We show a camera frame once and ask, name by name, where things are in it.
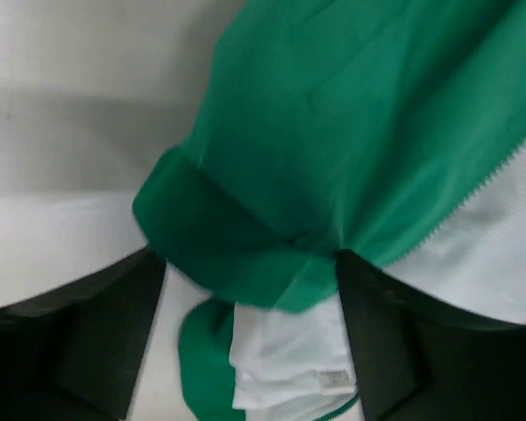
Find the green jacket white lining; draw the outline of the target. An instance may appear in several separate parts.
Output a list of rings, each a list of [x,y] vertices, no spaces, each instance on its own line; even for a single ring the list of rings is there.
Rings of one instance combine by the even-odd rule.
[[[249,1],[134,199],[199,420],[367,420],[338,252],[526,325],[526,1]]]

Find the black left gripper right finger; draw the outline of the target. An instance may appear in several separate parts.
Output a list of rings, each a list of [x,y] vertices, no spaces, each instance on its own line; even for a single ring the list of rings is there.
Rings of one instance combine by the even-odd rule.
[[[367,420],[526,420],[526,325],[486,318],[338,252]]]

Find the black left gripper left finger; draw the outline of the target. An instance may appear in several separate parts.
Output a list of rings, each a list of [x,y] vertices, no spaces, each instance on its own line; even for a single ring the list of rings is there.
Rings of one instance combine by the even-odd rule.
[[[124,420],[166,272],[146,248],[0,308],[0,420]]]

